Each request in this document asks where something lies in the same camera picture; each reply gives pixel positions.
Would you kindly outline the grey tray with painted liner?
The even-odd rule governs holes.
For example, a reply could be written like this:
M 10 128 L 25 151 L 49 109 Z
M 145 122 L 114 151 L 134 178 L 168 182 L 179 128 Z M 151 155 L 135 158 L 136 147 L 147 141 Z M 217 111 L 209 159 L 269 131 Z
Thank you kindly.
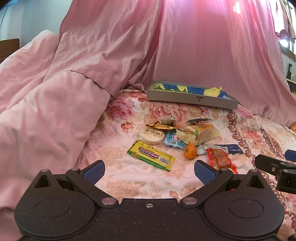
M 180 83 L 154 81 L 147 90 L 150 101 L 175 102 L 211 106 L 216 108 L 237 109 L 239 101 L 221 90 L 217 97 L 206 96 L 205 87 Z

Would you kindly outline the yellow green snack bar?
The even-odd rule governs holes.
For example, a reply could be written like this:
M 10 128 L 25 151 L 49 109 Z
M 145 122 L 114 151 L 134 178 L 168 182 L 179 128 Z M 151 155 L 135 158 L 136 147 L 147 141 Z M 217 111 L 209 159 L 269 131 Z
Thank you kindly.
M 143 141 L 135 141 L 127 153 L 167 172 L 171 171 L 171 167 L 175 161 L 173 156 Z

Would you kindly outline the pink duvet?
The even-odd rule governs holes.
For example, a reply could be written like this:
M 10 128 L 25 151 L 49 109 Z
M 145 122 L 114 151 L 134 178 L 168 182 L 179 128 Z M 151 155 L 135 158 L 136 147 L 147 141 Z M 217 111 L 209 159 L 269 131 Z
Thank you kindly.
M 73 168 L 110 94 L 85 76 L 47 77 L 59 36 L 45 30 L 1 63 L 1 240 L 17 240 L 15 207 L 42 169 Z

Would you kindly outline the packaged bread loaf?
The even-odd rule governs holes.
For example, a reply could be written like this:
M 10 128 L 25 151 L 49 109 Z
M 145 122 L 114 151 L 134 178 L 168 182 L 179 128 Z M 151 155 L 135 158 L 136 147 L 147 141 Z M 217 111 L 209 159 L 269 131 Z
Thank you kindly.
M 212 124 L 189 125 L 176 130 L 177 137 L 185 144 L 198 146 L 220 135 L 220 131 Z

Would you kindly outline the dark blue stick sachets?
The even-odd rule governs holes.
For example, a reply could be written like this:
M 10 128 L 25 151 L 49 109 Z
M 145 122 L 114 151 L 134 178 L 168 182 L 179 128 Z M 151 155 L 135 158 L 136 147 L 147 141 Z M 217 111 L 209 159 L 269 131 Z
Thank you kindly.
M 224 150 L 228 154 L 242 154 L 243 150 L 236 145 L 236 144 L 225 144 L 225 145 L 199 145 L 197 146 L 197 155 L 206 155 L 206 149 L 212 148 L 212 149 L 219 149 Z

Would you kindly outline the wooden headboard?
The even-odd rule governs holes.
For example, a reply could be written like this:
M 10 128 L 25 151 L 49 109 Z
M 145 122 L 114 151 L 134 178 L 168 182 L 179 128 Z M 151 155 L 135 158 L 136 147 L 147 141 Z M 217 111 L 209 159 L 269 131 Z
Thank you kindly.
M 7 39 L 0 41 L 0 63 L 20 48 L 20 39 Z

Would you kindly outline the round biscuit pack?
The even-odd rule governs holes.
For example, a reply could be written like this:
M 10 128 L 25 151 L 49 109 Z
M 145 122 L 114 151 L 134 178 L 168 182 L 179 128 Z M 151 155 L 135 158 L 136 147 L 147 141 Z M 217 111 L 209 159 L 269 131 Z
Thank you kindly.
M 149 145 L 156 145 L 161 143 L 165 138 L 165 134 L 162 130 L 146 126 L 139 134 L 138 139 Z

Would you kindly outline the red dried meat packet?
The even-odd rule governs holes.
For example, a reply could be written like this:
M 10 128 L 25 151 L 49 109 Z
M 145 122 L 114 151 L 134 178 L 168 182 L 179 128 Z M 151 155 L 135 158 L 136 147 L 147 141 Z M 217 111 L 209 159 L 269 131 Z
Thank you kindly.
M 214 163 L 216 163 L 219 169 L 231 169 L 234 174 L 238 174 L 236 166 L 228 157 L 229 154 L 226 149 L 223 149 L 222 147 L 206 147 L 205 150 L 209 158 L 209 165 L 211 167 L 214 167 Z

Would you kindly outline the small orange mandarin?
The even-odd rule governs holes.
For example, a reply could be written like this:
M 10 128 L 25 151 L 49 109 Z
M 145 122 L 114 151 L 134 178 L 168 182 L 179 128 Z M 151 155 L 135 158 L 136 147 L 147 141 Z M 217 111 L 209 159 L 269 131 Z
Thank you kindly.
M 194 145 L 188 144 L 184 149 L 186 159 L 192 160 L 197 156 L 197 148 Z

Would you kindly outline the pink curtain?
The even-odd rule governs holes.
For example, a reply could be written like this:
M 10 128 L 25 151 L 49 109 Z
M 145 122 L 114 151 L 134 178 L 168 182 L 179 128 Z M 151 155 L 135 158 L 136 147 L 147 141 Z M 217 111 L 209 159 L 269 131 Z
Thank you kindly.
M 269 1 L 73 1 L 59 36 L 47 78 L 77 72 L 111 95 L 156 80 L 222 87 L 295 123 Z

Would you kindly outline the dark clear snack packet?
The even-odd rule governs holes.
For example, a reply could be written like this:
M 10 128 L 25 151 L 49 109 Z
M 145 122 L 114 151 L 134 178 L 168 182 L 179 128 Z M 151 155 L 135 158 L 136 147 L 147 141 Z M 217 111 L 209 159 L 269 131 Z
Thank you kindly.
M 195 118 L 195 119 L 188 120 L 186 122 L 186 124 L 187 125 L 198 125 L 199 123 L 204 123 L 204 122 L 207 122 L 207 121 L 210 121 L 210 119 L 208 119 L 208 118 Z

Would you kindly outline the gold foil snack packet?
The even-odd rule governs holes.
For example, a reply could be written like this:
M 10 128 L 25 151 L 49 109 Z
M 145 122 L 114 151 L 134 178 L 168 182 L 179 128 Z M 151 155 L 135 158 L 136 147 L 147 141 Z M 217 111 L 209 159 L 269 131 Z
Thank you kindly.
M 151 128 L 155 128 L 158 130 L 175 130 L 179 127 L 177 126 L 177 120 L 172 116 L 166 116 L 160 120 L 154 121 L 152 123 L 146 124 Z

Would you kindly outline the light blue candy packet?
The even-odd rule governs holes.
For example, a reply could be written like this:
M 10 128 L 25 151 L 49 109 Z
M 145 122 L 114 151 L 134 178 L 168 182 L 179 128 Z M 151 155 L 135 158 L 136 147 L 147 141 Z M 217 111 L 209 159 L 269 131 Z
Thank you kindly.
M 187 146 L 187 144 L 177 136 L 176 130 L 169 130 L 167 132 L 164 139 L 164 144 L 170 147 L 180 148 L 182 150 L 184 150 Z

